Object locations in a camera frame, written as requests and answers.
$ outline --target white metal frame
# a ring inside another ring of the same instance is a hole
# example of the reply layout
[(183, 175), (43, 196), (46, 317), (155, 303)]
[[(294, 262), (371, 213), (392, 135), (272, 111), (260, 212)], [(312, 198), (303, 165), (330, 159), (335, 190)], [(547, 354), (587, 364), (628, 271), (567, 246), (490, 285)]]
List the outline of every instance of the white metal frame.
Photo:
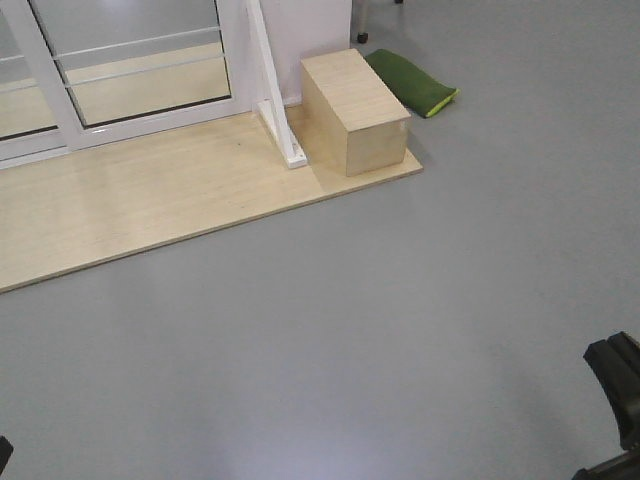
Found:
[(258, 67), (255, 109), (269, 127), (288, 167), (303, 167), (308, 163), (307, 156), (287, 122), (260, 0), (246, 0), (246, 3), (252, 51)]
[[(28, 2), (26, 0), (0, 0), (0, 8), (11, 25), (16, 43), (56, 119), (59, 131), (51, 132), (48, 136), (50, 148), (59, 147), (60, 138), (64, 139), (71, 150), (77, 150), (250, 111), (253, 98), (250, 75), (247, 75), (250, 47), (246, 35), (249, 30), (246, 11), (241, 2), (237, 0), (217, 0), (217, 6), (231, 87), (230, 99), (119, 121), (95, 128), (84, 128), (66, 92), (63, 79), (57, 71), (54, 59)], [(44, 141), (45, 137), (47, 136), (44, 134), (40, 135), (39, 141)], [(20, 143), (21, 148), (25, 149), (30, 140), (33, 139), (24, 137), (21, 142), (16, 142), (16, 145)], [(6, 157), (5, 142), (2, 142), (2, 150), (2, 156)], [(17, 147), (13, 149), (14, 153), (18, 150)]]
[[(271, 47), (260, 0), (217, 0), (219, 27), (224, 43), (224, 56), (231, 88), (231, 98), (213, 103), (171, 110), (140, 118), (116, 121), (104, 126), (85, 128), (71, 98), (65, 79), (61, 78), (55, 60), (90, 50), (52, 56), (34, 17), (28, 0), (0, 0), (7, 21), (31, 73), (42, 90), (56, 119), (58, 129), (3, 141), (0, 160), (67, 146), (70, 150), (124, 140), (161, 130), (250, 111), (262, 115), (289, 168), (307, 165), (307, 157), (291, 131), (273, 62)], [(158, 37), (157, 40), (171, 35)], [(120, 47), (133, 42), (99, 47)], [(201, 61), (198, 58), (184, 63)], [(98, 81), (105, 78), (85, 80)]]

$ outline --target black object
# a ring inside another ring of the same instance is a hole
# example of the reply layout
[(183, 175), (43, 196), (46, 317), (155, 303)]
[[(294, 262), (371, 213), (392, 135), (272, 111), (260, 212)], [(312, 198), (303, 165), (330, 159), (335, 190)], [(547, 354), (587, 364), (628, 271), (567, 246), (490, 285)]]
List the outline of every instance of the black object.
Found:
[(4, 437), (0, 437), (0, 475), (4, 472), (4, 467), (9, 462), (9, 457), (13, 453), (13, 445)]
[(611, 404), (627, 453), (591, 469), (573, 480), (640, 479), (640, 344), (625, 332), (592, 343), (584, 354)]

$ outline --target glass panel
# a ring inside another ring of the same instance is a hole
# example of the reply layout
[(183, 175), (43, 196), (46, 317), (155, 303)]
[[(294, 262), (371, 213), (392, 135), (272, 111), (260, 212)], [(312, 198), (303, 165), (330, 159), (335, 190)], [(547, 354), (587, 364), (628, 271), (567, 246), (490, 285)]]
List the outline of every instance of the glass panel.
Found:
[(53, 128), (51, 110), (0, 12), (0, 140)]
[(85, 127), (230, 97), (213, 0), (30, 3)]

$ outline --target chair leg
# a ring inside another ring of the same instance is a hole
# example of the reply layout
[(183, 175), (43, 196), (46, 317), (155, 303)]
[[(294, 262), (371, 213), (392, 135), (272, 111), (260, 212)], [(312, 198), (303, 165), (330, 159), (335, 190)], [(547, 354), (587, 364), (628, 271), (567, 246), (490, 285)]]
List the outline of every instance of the chair leg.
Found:
[(360, 18), (358, 19), (358, 43), (367, 43), (369, 34), (367, 33), (367, 20), (369, 18), (369, 0), (362, 0), (360, 7)]

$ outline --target white wall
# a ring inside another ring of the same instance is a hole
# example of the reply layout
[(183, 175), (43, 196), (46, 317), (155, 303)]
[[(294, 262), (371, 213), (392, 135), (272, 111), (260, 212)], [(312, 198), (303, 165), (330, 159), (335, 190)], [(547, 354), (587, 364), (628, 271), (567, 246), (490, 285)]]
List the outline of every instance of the white wall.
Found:
[(349, 48), (351, 0), (262, 0), (282, 95), (299, 101), (300, 60)]

